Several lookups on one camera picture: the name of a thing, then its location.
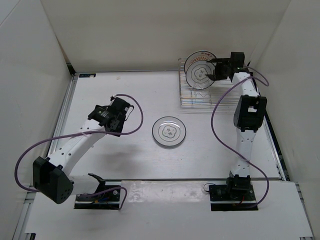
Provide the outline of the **white plate dark flower outline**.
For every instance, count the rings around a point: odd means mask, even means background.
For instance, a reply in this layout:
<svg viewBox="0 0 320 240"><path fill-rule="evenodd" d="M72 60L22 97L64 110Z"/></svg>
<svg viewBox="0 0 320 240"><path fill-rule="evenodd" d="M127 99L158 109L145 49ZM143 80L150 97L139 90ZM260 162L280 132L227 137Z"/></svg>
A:
<svg viewBox="0 0 320 240"><path fill-rule="evenodd" d="M214 81L208 77L208 75L213 75L214 71L215 65L213 63L207 62L206 60L196 61L186 70L186 82L193 89L207 89L214 83Z"/></svg>

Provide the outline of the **white plate green flower outline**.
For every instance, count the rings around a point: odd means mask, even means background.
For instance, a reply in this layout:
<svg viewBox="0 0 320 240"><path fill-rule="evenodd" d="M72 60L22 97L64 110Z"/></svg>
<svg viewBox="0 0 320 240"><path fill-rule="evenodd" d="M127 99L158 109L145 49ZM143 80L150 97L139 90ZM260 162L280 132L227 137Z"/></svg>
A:
<svg viewBox="0 0 320 240"><path fill-rule="evenodd" d="M151 133L156 144L166 149L173 149L183 143L187 128L179 118L163 116L155 121Z"/></svg>

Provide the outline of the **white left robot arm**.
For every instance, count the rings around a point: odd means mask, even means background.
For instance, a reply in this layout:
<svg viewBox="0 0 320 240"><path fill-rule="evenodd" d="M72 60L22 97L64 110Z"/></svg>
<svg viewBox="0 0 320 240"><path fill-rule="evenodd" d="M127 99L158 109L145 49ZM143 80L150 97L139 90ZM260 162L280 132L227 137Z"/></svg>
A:
<svg viewBox="0 0 320 240"><path fill-rule="evenodd" d="M105 180L93 173L72 176L71 171L106 132L116 137L120 135L130 107L128 102L119 97L112 97L110 105L96 105L80 128L78 136L69 138L48 157L38 157L33 162L34 187L56 204L63 203L71 195L88 194L93 200L103 198Z"/></svg>

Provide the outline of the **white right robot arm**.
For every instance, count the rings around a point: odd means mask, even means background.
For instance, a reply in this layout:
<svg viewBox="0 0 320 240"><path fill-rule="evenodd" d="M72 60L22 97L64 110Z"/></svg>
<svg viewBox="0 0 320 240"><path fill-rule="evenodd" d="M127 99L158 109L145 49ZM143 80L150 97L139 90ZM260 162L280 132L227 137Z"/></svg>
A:
<svg viewBox="0 0 320 240"><path fill-rule="evenodd" d="M231 90L238 89L239 100L233 116L236 129L236 147L229 147L236 154L235 165L229 172L225 184L209 185L212 202L234 202L238 205L255 201L251 183L252 146L266 113L267 98L260 96L252 80L254 77L245 66L245 55L232 52L229 58L212 58L209 63L215 66L208 77L213 81L230 79Z"/></svg>

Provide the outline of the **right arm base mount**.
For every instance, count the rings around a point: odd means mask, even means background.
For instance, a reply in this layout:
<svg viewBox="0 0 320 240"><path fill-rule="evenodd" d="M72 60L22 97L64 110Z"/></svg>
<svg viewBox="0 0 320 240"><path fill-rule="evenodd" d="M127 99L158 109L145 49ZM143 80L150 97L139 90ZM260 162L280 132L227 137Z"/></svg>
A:
<svg viewBox="0 0 320 240"><path fill-rule="evenodd" d="M258 211L253 185L247 193L228 193L226 184L206 183L203 191L209 194L212 212Z"/></svg>

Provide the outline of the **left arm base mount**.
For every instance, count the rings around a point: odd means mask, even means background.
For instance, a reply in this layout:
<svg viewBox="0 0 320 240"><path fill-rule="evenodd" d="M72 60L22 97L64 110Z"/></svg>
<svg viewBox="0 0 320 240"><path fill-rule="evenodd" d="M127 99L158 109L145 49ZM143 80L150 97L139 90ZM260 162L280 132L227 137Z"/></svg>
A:
<svg viewBox="0 0 320 240"><path fill-rule="evenodd" d="M106 181L97 192L104 192L97 196L77 195L74 201L76 210L117 210L120 211L127 198L128 190L121 181Z"/></svg>

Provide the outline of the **white plate orange sunburst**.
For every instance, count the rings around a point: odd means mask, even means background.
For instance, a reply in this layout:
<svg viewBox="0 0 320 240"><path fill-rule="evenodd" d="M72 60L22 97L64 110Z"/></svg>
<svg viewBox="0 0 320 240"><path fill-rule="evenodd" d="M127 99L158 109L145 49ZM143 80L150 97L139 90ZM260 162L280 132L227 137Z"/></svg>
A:
<svg viewBox="0 0 320 240"><path fill-rule="evenodd" d="M184 62L184 72L186 73L191 64L198 61L209 61L211 59L216 59L217 56L207 50L199 50L187 57Z"/></svg>

